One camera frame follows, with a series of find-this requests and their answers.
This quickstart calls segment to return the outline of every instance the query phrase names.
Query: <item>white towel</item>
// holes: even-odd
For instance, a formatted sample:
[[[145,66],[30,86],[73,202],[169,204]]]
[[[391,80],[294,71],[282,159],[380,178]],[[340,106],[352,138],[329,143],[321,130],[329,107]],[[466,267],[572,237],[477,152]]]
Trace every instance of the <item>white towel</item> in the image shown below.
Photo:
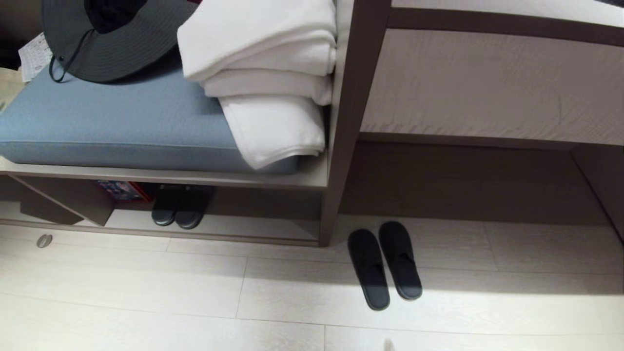
[[[325,147],[320,108],[300,96],[230,96],[219,102],[243,158],[254,169]]]
[[[178,29],[184,76],[202,82],[236,61],[284,44],[324,40],[335,47],[335,12],[333,0],[203,1]]]
[[[201,83],[206,96],[281,94],[309,97],[315,103],[331,104],[331,79],[310,74],[271,69],[228,69]]]
[[[336,48],[325,39],[276,46],[227,65],[226,69],[274,69],[327,76],[334,71]]]

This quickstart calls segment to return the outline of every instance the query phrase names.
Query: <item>hat cord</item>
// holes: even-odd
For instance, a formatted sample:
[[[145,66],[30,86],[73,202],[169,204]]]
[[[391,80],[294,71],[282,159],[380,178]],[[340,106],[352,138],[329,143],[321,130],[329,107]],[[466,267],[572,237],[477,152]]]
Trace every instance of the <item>hat cord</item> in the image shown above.
[[[74,59],[76,59],[76,56],[78,55],[78,52],[80,51],[80,49],[82,48],[82,42],[84,42],[84,39],[87,38],[87,36],[94,32],[95,29],[89,29],[88,31],[86,31],[83,35],[82,38],[80,38],[80,41],[78,42],[78,46],[76,47],[76,49],[74,50],[74,53],[72,54],[72,57],[69,58],[69,61],[67,62],[67,65],[65,65],[63,67],[63,75],[56,79],[54,78],[54,73],[52,73],[53,70],[53,66],[54,66],[54,55],[52,55],[52,59],[50,59],[50,66],[48,66],[48,73],[50,74],[50,78],[52,78],[53,81],[60,83],[63,81],[63,78],[65,78],[65,73],[67,72],[67,70],[69,69],[69,67],[72,65],[72,63],[74,63]]]

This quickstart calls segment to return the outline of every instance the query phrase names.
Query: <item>stack of towels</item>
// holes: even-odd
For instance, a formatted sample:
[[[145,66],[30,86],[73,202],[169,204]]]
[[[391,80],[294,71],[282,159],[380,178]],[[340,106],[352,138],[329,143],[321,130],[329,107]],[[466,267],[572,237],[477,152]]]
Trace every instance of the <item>stack of towels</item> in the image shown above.
[[[333,0],[204,0],[178,29],[184,76],[218,97],[254,169],[325,148]]]

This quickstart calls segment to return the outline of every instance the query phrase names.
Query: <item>blue cushion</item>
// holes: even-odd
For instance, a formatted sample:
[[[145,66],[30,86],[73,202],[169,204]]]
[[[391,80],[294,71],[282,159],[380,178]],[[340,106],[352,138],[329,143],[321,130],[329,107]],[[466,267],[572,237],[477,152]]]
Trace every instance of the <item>blue cushion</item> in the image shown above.
[[[256,172],[218,100],[186,81],[179,61],[117,84],[70,74],[58,84],[45,68],[0,116],[0,154],[26,164]],[[261,170],[295,171],[296,157]]]

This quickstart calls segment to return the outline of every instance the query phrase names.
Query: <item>black slipper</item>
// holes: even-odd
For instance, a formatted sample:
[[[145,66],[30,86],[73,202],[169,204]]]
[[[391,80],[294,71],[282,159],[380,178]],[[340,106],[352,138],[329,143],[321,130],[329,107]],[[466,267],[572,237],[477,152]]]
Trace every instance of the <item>black slipper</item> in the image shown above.
[[[375,235],[366,229],[359,229],[351,233],[349,236],[349,253],[368,307],[375,311],[388,307],[390,294],[388,293],[381,251]]]
[[[215,187],[187,186],[175,214],[175,222],[182,229],[193,229],[202,221]]]
[[[184,185],[162,184],[152,207],[152,219],[158,225],[169,225],[175,220],[175,211],[182,197]]]
[[[398,222],[385,223],[379,229],[379,242],[399,295],[408,300],[418,299],[422,295],[422,283],[407,229]]]

